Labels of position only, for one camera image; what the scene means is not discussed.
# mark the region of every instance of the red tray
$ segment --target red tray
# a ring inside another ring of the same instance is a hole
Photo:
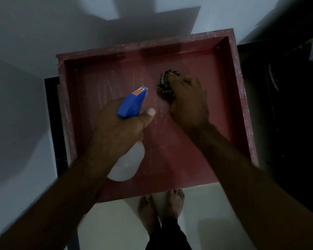
[[[217,182],[204,156],[172,121],[157,95],[161,73],[197,76],[207,89],[209,121],[258,165],[233,29],[57,55],[71,159],[92,136],[100,109],[111,99],[149,88],[143,107],[156,115],[144,131],[145,157],[128,181],[107,179],[98,201]]]

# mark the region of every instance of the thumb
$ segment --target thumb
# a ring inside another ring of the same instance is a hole
[[[149,109],[146,109],[139,116],[137,116],[137,118],[142,121],[142,123],[144,124],[144,128],[146,128],[152,122],[154,115],[155,115],[155,109],[149,108]]]

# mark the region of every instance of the left hand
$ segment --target left hand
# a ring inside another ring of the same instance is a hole
[[[109,101],[102,109],[89,144],[93,156],[101,156],[112,166],[143,138],[143,130],[153,120],[155,110],[149,108],[137,117],[123,119],[117,110],[124,98]]]

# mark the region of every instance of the foot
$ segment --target foot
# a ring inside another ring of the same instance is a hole
[[[149,236],[151,236],[156,230],[161,229],[153,198],[150,195],[142,196],[140,198],[138,214]]]
[[[164,217],[178,219],[184,204],[184,193],[181,189],[171,190],[167,194],[167,204],[164,210]]]

